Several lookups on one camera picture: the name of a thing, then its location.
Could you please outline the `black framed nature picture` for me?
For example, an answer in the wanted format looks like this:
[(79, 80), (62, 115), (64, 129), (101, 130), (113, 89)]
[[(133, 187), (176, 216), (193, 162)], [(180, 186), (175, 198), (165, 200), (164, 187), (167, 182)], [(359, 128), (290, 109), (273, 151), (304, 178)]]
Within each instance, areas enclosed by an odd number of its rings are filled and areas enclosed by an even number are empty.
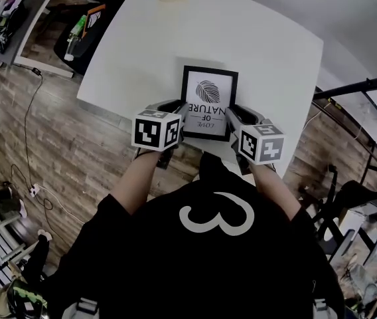
[(181, 99), (188, 104), (188, 113), (184, 135), (227, 142), (230, 129), (226, 109), (235, 105), (237, 86), (237, 72), (185, 66)]

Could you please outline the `black padded office chair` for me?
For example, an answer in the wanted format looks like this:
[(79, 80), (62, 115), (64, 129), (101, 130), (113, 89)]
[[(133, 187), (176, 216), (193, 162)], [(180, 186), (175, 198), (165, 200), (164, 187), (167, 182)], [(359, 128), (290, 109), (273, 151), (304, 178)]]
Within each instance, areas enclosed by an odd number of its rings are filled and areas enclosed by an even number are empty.
[[(88, 65), (115, 14), (125, 0), (88, 0), (89, 3), (82, 5), (59, 4), (51, 7), (50, 11), (55, 14), (55, 20), (66, 25), (59, 36), (54, 52), (60, 60), (68, 65), (73, 71), (84, 75)], [(74, 59), (68, 61), (64, 58), (68, 47), (70, 32), (82, 16), (89, 16), (92, 9), (97, 9), (99, 15), (97, 21), (91, 27), (83, 27), (80, 42), (76, 44)]]

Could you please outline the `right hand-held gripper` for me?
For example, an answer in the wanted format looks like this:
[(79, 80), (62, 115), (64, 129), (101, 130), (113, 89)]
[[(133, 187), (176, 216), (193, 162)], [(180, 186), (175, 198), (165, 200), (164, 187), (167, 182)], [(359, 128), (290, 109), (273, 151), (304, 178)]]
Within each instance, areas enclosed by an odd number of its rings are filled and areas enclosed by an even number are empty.
[(274, 124), (261, 124), (264, 120), (262, 114), (244, 106), (226, 109), (227, 125), (236, 137), (232, 148), (242, 175), (251, 174), (250, 164), (273, 165), (282, 158), (285, 134)]

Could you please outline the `orange-edged flat panel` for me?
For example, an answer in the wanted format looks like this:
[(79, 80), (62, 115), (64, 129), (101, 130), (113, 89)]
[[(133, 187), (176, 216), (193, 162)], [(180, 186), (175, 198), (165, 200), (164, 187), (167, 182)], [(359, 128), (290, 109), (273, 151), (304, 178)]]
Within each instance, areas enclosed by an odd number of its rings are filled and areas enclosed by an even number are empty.
[(85, 37), (88, 31), (95, 25), (95, 23), (101, 18), (102, 13), (106, 10), (106, 4), (99, 5), (87, 12), (86, 22), (84, 25), (82, 37)]

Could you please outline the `person's black trouser leg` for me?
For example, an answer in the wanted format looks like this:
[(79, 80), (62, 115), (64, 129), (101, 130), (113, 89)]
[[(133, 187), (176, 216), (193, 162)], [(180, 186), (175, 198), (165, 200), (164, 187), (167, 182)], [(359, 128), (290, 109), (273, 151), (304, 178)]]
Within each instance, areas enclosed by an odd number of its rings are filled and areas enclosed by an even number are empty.
[(230, 171), (220, 157), (204, 152), (200, 159), (199, 180), (209, 186), (233, 188), (237, 185), (246, 184), (254, 187), (253, 178), (243, 178)]

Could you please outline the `green patterned bag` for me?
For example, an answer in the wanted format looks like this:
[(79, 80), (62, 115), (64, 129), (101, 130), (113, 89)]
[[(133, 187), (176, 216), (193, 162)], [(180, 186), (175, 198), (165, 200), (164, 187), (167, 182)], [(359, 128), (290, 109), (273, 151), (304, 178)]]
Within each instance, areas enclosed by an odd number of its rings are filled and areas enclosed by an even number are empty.
[(7, 289), (7, 305), (15, 319), (50, 319), (47, 301), (26, 282), (18, 279)]

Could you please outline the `green and clear bottle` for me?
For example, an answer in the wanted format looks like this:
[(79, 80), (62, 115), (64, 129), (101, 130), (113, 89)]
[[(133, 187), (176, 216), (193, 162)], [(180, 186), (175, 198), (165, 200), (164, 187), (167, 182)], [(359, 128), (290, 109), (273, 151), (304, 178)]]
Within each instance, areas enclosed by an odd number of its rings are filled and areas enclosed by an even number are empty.
[(73, 61), (74, 60), (74, 50), (76, 45), (80, 42), (80, 33), (83, 31), (84, 26), (86, 24), (87, 15), (82, 15), (78, 22), (73, 26), (72, 30), (69, 33), (67, 43), (68, 46), (66, 48), (66, 52), (64, 55), (65, 61)]

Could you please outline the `person's black printed shirt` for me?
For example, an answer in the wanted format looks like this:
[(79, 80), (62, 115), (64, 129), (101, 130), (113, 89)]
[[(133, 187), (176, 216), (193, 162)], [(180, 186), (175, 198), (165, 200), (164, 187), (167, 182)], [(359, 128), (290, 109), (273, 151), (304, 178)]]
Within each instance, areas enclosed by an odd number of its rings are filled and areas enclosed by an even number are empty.
[(52, 319), (79, 299), (99, 319), (344, 319), (344, 297), (310, 216), (256, 188), (195, 181), (129, 214), (111, 195), (81, 229), (44, 296)]

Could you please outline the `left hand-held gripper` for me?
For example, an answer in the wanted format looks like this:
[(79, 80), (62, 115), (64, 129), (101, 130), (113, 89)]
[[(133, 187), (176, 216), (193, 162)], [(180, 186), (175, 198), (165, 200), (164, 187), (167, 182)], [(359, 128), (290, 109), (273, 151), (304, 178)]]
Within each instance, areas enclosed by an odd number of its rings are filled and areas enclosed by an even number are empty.
[(167, 169), (174, 150), (184, 140), (183, 127), (189, 104), (173, 99), (145, 108), (132, 121), (131, 145), (137, 148), (134, 159), (149, 152), (159, 152), (157, 167)]

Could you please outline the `person's right forearm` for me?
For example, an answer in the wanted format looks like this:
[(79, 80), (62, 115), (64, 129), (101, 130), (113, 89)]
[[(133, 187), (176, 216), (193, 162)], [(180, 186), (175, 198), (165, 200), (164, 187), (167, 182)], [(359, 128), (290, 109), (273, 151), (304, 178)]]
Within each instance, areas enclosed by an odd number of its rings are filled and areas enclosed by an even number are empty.
[(278, 174), (266, 165), (250, 164), (257, 190), (282, 208), (291, 221), (301, 209), (301, 205), (290, 192)]

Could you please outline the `person's left forearm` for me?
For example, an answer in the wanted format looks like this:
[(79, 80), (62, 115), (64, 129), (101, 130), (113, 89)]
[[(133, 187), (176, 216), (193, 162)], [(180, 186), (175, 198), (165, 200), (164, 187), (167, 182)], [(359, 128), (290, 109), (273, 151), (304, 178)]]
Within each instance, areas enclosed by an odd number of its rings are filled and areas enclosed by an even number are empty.
[(130, 215), (147, 202), (153, 175), (161, 155), (161, 152), (151, 151), (137, 156), (112, 188), (110, 194)]

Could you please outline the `grey side table white legs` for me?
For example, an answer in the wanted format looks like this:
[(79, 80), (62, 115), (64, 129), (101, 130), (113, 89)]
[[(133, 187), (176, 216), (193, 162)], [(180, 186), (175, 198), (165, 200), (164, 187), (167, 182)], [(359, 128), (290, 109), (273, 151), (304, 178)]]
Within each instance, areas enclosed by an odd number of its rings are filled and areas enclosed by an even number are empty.
[(17, 64), (29, 68), (37, 68), (52, 74), (72, 78), (74, 72), (68, 69), (61, 69), (50, 64), (39, 62), (22, 55), (24, 47), (39, 19), (39, 17), (46, 13), (46, 6), (50, 0), (24, 0), (24, 6), (28, 10), (28, 15), (23, 21), (22, 26), (11, 37), (7, 48), (3, 54), (0, 54), (0, 62), (7, 65)]

